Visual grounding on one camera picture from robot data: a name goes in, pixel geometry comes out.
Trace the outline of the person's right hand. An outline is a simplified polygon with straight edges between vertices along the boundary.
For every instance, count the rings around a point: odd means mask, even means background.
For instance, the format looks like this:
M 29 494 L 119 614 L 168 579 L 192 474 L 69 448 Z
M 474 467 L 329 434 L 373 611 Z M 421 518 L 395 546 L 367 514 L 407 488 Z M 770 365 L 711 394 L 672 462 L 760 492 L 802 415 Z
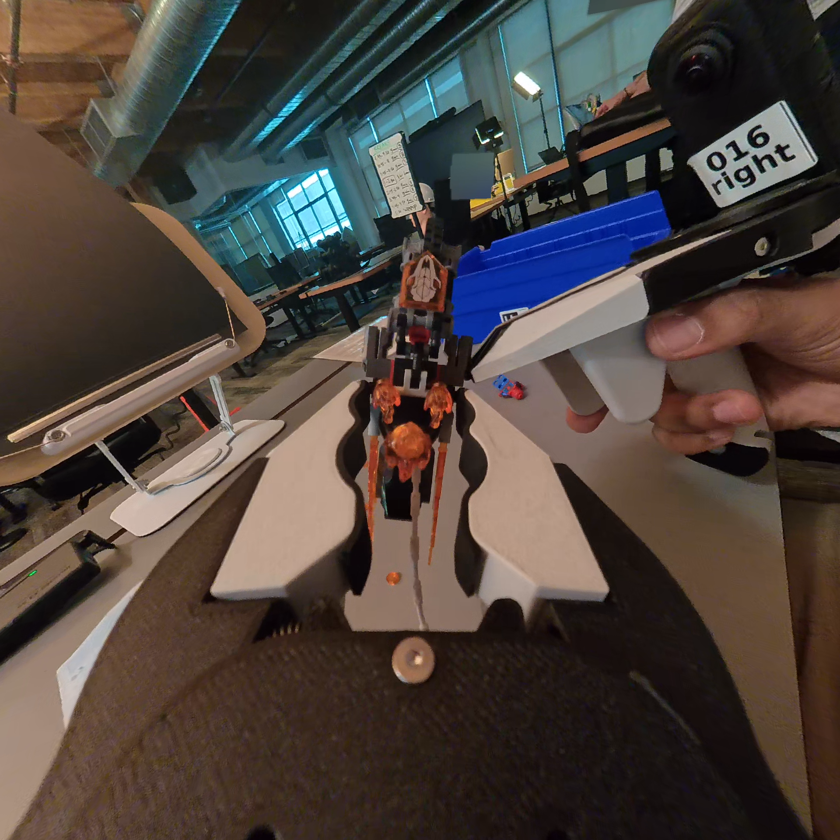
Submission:
M 667 362 L 740 349 L 756 391 L 690 395 L 667 384 L 652 424 L 669 451 L 721 447 L 761 419 L 774 432 L 839 427 L 838 274 L 777 276 L 662 311 L 646 341 Z

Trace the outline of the lego motorcycle model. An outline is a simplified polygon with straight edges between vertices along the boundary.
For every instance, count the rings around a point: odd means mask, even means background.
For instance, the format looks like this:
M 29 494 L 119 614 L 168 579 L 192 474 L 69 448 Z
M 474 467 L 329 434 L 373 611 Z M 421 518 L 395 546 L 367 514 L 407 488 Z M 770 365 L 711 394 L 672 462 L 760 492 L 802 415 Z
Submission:
M 375 510 L 408 521 L 413 603 L 420 630 L 428 629 L 420 575 L 419 519 L 431 510 L 427 560 L 434 557 L 455 403 L 473 348 L 454 331 L 453 283 L 461 248 L 445 242 L 436 217 L 405 240 L 401 285 L 382 326 L 364 335 L 364 376 L 371 383 L 367 427 L 366 519 L 371 539 Z

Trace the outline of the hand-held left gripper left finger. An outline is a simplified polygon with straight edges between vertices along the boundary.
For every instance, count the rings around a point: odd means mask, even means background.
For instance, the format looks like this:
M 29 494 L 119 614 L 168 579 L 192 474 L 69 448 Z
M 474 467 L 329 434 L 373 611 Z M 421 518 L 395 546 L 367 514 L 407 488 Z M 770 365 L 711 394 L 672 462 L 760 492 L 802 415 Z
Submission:
M 367 461 L 370 387 L 352 382 L 269 454 L 211 595 L 281 599 L 302 615 L 360 595 L 371 536 L 358 475 Z

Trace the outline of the blue plastic bin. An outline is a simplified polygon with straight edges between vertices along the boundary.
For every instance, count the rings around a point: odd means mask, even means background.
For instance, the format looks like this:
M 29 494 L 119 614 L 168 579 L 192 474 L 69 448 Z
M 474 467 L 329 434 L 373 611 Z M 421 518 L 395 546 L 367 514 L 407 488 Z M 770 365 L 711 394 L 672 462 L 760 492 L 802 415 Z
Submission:
M 659 192 L 580 213 L 463 254 L 453 284 L 454 332 L 483 342 L 504 313 L 529 310 L 630 263 L 670 236 Z

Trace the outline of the whiteboard with writing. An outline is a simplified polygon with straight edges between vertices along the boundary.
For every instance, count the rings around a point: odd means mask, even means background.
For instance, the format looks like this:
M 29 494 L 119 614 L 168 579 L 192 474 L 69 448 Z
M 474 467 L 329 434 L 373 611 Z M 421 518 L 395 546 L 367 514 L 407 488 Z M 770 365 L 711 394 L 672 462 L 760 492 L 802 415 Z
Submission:
M 408 160 L 404 132 L 398 131 L 373 144 L 368 154 L 391 217 L 400 219 L 421 212 L 424 198 Z

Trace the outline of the silver ventilation duct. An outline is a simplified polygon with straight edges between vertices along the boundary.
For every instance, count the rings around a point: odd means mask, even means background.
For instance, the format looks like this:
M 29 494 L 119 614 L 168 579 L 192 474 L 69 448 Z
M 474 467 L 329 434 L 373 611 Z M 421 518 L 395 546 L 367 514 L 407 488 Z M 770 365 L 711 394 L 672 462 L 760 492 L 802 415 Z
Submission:
M 134 178 L 239 5 L 153 4 L 114 93 L 88 104 L 80 133 L 95 176 L 112 187 Z

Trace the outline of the black box device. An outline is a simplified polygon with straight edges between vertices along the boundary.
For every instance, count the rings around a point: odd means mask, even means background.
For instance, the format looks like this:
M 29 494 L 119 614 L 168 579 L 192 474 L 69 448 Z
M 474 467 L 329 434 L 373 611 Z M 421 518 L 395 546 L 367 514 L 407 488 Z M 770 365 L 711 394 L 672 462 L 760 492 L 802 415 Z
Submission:
M 99 552 L 116 545 L 91 531 L 79 532 L 1 587 L 1 661 L 5 662 L 52 624 L 101 572 Z

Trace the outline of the printed paper sheet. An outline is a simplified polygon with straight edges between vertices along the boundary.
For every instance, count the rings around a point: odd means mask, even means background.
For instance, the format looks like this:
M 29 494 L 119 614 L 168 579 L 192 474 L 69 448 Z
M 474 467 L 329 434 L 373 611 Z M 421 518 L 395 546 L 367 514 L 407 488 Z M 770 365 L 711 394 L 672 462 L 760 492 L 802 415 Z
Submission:
M 364 342 L 367 328 L 360 328 L 348 337 L 336 342 L 314 355 L 314 360 L 349 362 L 360 364 L 364 359 Z

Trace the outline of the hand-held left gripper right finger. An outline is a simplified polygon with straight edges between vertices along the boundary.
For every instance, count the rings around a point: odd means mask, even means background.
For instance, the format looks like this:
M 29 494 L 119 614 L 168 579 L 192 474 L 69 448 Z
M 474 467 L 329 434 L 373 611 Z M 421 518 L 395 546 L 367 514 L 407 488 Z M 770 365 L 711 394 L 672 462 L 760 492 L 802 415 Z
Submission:
M 474 391 L 458 398 L 455 423 L 465 594 L 484 608 L 513 601 L 526 623 L 544 602 L 604 602 L 608 583 L 551 457 Z

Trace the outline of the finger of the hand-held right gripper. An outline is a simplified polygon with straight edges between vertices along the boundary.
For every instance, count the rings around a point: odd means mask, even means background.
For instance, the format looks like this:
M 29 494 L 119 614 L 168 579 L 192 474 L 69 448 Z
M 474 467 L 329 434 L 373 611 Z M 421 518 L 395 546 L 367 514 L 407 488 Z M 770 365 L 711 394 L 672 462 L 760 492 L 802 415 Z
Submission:
M 473 353 L 469 375 L 493 379 L 641 322 L 649 311 L 644 271 L 597 277 L 495 327 Z

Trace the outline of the black computer monitor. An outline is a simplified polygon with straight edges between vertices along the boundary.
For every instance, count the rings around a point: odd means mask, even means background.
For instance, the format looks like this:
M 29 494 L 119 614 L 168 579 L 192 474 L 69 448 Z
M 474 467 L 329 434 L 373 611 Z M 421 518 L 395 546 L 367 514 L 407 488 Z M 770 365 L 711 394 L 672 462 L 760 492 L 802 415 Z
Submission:
M 457 111 L 450 108 L 408 137 L 407 159 L 418 183 L 433 187 L 450 177 L 454 154 L 480 149 L 476 126 L 485 120 L 482 100 Z

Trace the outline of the wooden background desk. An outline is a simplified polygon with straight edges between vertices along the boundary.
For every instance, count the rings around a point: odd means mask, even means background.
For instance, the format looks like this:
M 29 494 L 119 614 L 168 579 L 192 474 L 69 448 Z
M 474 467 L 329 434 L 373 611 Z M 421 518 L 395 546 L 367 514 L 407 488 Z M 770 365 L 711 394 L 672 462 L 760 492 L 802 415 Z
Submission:
M 551 185 L 569 187 L 578 211 L 587 212 L 591 199 L 585 184 L 603 173 L 607 203 L 626 200 L 631 185 L 628 165 L 636 159 L 644 159 L 644 191 L 657 191 L 668 173 L 663 167 L 662 150 L 671 150 L 675 136 L 669 121 L 660 119 L 590 148 L 573 149 L 571 157 L 563 157 L 518 178 L 510 202 L 520 211 L 523 229 L 530 228 L 529 197 Z

